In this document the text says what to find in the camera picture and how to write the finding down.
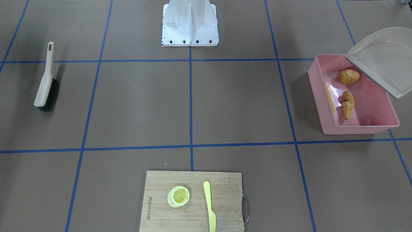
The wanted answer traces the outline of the yellow toy lemon slice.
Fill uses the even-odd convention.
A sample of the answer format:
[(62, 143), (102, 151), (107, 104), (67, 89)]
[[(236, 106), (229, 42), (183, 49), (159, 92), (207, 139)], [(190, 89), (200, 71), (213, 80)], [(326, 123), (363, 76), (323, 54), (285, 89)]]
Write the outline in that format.
[(169, 206), (178, 208), (187, 204), (190, 199), (190, 191), (184, 186), (175, 186), (169, 191), (166, 199)]

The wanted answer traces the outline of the beige plastic dustpan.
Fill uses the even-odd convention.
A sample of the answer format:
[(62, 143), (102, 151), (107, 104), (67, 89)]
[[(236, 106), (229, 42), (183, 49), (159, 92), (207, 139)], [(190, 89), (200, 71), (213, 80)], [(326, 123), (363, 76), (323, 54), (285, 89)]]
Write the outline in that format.
[(355, 44), (346, 59), (396, 99), (412, 89), (412, 31), (390, 27)]

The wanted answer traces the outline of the brown toy potato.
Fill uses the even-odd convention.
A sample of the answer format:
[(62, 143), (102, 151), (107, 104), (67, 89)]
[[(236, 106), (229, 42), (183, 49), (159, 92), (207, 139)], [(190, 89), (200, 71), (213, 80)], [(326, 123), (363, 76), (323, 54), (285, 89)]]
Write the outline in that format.
[(351, 85), (359, 82), (361, 76), (356, 70), (346, 69), (339, 72), (338, 77), (342, 84)]

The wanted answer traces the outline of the bamboo cutting board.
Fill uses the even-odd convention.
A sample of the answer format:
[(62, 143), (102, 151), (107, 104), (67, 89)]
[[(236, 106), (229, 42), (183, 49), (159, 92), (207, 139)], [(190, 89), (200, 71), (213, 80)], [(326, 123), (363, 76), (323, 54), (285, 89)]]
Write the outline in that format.
[[(203, 182), (211, 184), (212, 210), (217, 232), (243, 232), (242, 174), (202, 171), (154, 171), (146, 173), (140, 232), (209, 232)], [(190, 191), (187, 204), (173, 208), (169, 191), (184, 186)]]

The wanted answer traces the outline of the pink plastic bin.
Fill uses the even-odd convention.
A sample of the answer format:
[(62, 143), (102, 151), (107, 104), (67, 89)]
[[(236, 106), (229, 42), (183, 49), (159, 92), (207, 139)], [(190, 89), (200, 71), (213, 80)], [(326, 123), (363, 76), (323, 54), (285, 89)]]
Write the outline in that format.
[[(338, 74), (342, 70), (359, 72), (360, 80), (351, 85), (342, 84)], [(399, 126), (399, 120), (388, 94), (357, 67), (345, 55), (318, 54), (308, 70), (315, 105), (324, 134), (376, 134)], [(336, 114), (333, 114), (325, 83), (328, 83)], [(343, 117), (341, 103), (343, 92), (353, 94), (355, 107), (349, 120)]]

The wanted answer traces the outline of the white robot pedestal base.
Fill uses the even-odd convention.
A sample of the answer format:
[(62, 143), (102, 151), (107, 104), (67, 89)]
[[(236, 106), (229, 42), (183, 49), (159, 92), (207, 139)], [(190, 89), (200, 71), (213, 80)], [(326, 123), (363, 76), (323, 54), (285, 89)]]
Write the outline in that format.
[(209, 0), (171, 0), (162, 13), (162, 46), (219, 44), (217, 10)]

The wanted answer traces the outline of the yellow plastic toy knife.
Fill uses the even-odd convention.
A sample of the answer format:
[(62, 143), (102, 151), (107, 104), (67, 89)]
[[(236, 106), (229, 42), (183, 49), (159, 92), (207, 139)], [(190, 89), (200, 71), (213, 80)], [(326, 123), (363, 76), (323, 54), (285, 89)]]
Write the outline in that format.
[(203, 190), (205, 193), (206, 205), (208, 210), (209, 232), (215, 232), (217, 225), (217, 217), (214, 211), (212, 210), (211, 184), (209, 181), (203, 182)]

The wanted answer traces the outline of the yellow toy corn cob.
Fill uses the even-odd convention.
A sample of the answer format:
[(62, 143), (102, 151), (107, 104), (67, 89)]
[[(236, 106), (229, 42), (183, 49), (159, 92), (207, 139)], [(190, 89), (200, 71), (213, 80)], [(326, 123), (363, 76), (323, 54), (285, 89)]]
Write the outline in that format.
[(336, 114), (336, 109), (335, 109), (334, 102), (333, 102), (333, 99), (332, 99), (331, 91), (330, 91), (330, 88), (329, 88), (329, 85), (328, 85), (327, 82), (325, 83), (325, 89), (326, 89), (327, 94), (328, 94), (328, 99), (329, 99), (329, 102), (331, 104), (332, 112), (333, 112), (333, 114)]

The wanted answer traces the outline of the tan toy ginger root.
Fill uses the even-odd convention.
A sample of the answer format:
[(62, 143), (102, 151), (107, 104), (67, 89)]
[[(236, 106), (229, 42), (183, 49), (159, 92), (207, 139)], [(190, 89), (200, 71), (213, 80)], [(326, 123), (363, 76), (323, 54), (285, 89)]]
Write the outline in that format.
[(345, 120), (349, 120), (356, 103), (354, 101), (353, 94), (350, 91), (344, 91), (343, 97), (345, 100), (341, 103), (343, 117)]

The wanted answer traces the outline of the beige brush black bristles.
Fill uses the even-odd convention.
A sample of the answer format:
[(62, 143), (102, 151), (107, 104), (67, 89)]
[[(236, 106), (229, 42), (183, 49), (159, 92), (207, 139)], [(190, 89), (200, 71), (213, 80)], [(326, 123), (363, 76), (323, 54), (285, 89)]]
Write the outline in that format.
[(47, 54), (45, 71), (40, 81), (39, 88), (34, 101), (34, 106), (41, 112), (51, 112), (58, 96), (60, 83), (52, 75), (53, 68), (53, 54), (55, 50), (55, 43), (49, 42), (47, 44)]

